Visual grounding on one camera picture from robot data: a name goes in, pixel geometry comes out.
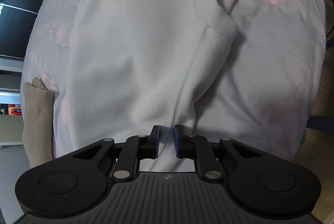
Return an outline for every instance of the folded beige fabric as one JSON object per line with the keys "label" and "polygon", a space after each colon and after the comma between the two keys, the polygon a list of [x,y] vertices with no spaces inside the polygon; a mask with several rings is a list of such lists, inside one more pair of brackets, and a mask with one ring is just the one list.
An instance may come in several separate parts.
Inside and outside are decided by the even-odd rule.
{"label": "folded beige fabric", "polygon": [[35,77],[23,85],[25,101],[22,140],[30,167],[53,160],[52,121],[54,95]]}

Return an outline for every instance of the green object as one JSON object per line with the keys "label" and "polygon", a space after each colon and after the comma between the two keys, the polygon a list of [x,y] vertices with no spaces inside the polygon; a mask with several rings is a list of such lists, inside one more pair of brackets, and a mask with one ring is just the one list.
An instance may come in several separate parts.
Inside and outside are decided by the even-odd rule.
{"label": "green object", "polygon": [[305,142],[305,139],[306,139],[306,131],[304,131],[304,134],[303,134],[303,137],[302,137],[302,140],[300,141],[300,147],[304,144]]}

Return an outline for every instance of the white sweatshirt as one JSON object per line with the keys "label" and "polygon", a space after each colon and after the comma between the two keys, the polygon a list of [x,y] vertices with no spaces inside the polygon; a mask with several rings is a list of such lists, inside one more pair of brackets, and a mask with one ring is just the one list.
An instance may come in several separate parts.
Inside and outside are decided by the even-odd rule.
{"label": "white sweatshirt", "polygon": [[[226,1],[220,4],[229,11],[234,0]],[[67,82],[74,149],[105,137],[124,142],[161,125],[159,158],[141,169],[193,169],[177,168],[171,127],[192,131],[194,103],[237,32],[217,0],[81,0]]]}

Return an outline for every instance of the bedsheet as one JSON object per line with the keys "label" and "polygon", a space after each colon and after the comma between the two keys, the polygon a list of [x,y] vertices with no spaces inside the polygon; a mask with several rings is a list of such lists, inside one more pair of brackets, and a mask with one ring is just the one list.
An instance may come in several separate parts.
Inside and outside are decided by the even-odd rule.
{"label": "bedsheet", "polygon": [[[78,149],[69,138],[67,84],[79,2],[43,1],[22,73],[22,84],[39,77],[55,94],[54,157]],[[223,134],[292,159],[319,86],[324,0],[238,0],[230,16],[240,33],[213,85],[195,103],[195,131],[210,141]],[[24,115],[22,94],[21,105]]]}

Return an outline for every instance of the wooden floor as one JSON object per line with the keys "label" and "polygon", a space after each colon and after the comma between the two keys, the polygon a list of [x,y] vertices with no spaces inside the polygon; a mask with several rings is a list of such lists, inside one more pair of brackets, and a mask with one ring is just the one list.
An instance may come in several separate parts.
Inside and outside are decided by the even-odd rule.
{"label": "wooden floor", "polygon": [[[332,0],[325,1],[329,31],[334,23],[334,10]],[[326,52],[320,88],[312,113],[334,116],[334,47]],[[324,221],[334,210],[334,135],[307,129],[306,141],[297,152],[294,162],[309,168],[318,176],[322,189],[312,213],[320,221]]]}

